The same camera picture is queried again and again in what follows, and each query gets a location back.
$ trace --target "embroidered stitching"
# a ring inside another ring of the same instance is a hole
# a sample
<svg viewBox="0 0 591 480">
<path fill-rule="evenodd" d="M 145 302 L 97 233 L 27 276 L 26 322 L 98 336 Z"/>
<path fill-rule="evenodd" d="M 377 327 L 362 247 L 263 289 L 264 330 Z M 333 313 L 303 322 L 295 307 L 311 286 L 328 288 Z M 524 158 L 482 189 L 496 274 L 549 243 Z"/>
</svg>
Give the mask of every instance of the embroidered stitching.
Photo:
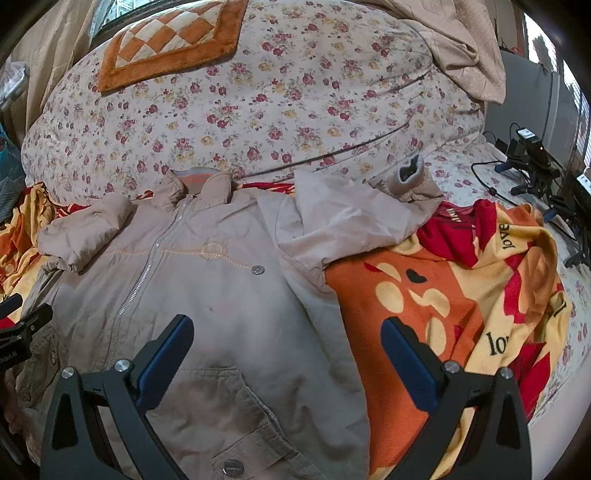
<svg viewBox="0 0 591 480">
<path fill-rule="evenodd" d="M 121 255 L 129 255 L 130 257 L 137 257 L 139 255 L 145 255 L 148 252 L 149 252 L 149 250 L 142 250 L 140 252 L 135 252 L 135 253 L 126 252 L 124 250 L 110 250 L 110 251 L 106 251 L 105 253 L 106 254 L 121 254 Z M 177 254 L 177 255 L 198 255 L 198 256 L 204 258 L 205 260 L 224 259 L 236 267 L 249 268 L 249 269 L 251 267 L 250 265 L 246 265 L 242 262 L 239 262 L 238 260 L 234 260 L 232 257 L 229 257 L 228 256 L 228 248 L 225 245 L 222 245 L 221 243 L 218 243 L 218 242 L 208 242 L 206 244 L 203 244 L 203 246 L 201 248 L 198 248 L 196 250 L 172 250 L 169 248 L 165 248 L 162 250 L 162 252 L 166 252 L 169 254 Z"/>
</svg>

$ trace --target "orange fleece blanket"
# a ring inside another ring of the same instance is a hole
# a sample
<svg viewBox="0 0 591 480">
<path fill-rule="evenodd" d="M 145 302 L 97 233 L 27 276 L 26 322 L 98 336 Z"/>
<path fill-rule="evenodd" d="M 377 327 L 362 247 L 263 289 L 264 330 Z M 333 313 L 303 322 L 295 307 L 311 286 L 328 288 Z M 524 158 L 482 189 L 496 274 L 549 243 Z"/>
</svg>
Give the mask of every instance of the orange fleece blanket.
<svg viewBox="0 0 591 480">
<path fill-rule="evenodd" d="M 529 205 L 505 210 L 478 200 L 462 209 L 444 202 L 401 245 L 328 267 L 326 281 L 338 295 L 367 395 L 371 480 L 392 471 L 427 418 L 382 349 L 387 317 L 398 316 L 441 360 L 454 359 L 468 371 L 512 367 L 533 414 L 571 312 L 556 272 L 556 245 L 542 224 Z M 472 416 L 466 409 L 434 478 L 453 466 Z"/>
</svg>

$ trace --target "pillow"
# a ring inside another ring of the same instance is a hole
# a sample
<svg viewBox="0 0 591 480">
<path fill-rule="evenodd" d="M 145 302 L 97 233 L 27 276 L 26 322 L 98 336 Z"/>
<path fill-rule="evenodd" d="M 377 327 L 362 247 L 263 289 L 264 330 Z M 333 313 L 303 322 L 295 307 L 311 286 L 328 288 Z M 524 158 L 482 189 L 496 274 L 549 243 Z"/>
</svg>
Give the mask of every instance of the pillow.
<svg viewBox="0 0 591 480">
<path fill-rule="evenodd" d="M 247 2 L 192 2 L 129 25 L 105 52 L 98 91 L 197 67 L 235 51 Z"/>
</svg>

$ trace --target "curtain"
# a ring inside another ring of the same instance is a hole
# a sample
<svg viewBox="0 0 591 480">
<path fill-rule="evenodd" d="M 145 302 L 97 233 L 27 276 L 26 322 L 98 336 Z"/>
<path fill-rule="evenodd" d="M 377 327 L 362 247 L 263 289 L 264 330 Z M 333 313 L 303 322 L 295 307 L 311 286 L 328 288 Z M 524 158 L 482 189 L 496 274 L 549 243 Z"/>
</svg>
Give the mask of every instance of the curtain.
<svg viewBox="0 0 591 480">
<path fill-rule="evenodd" d="M 100 0 L 60 0 L 12 51 L 12 59 L 26 62 L 31 73 L 28 89 L 4 116 L 17 144 L 22 144 L 64 74 L 88 53 L 93 14 L 99 3 Z"/>
</svg>

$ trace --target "zipper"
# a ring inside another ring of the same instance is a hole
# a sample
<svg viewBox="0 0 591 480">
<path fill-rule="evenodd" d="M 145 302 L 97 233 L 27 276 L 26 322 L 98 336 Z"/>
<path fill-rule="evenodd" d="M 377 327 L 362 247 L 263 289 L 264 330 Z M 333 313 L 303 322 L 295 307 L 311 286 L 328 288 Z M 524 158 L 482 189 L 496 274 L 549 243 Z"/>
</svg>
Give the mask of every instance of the zipper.
<svg viewBox="0 0 591 480">
<path fill-rule="evenodd" d="M 180 211 L 179 211 L 176 219 L 174 220 L 174 222 L 156 239 L 156 241 L 152 245 L 152 248 L 150 249 L 150 255 L 148 257 L 148 262 L 146 263 L 146 266 L 144 267 L 144 271 L 142 272 L 141 276 L 139 277 L 139 280 L 137 281 L 137 283 L 135 284 L 134 289 L 131 291 L 131 293 L 129 294 L 129 296 L 127 297 L 127 299 L 125 300 L 125 302 L 123 303 L 121 308 L 119 309 L 119 312 L 117 312 L 117 317 L 115 317 L 115 324 L 113 325 L 113 336 L 112 336 L 111 342 L 109 344 L 109 350 L 108 350 L 108 354 L 107 354 L 107 364 L 106 364 L 107 370 L 110 370 L 113 367 L 113 365 L 115 364 L 115 360 L 116 360 L 115 357 L 117 354 L 117 347 L 118 347 L 118 343 L 119 343 L 119 330 L 121 328 L 121 320 L 123 319 L 123 315 L 125 314 L 125 311 L 127 310 L 127 308 L 133 303 L 135 298 L 138 296 L 139 291 L 144 286 L 146 278 L 148 278 L 148 274 L 152 270 L 152 266 L 154 265 L 154 260 L 156 259 L 156 253 L 158 253 L 158 249 L 160 248 L 162 241 L 168 235 L 168 233 L 174 227 L 174 225 L 177 225 L 182 220 L 185 208 L 187 207 L 188 203 L 189 203 L 188 200 L 185 200 L 183 202 L 183 204 L 181 205 Z"/>
</svg>

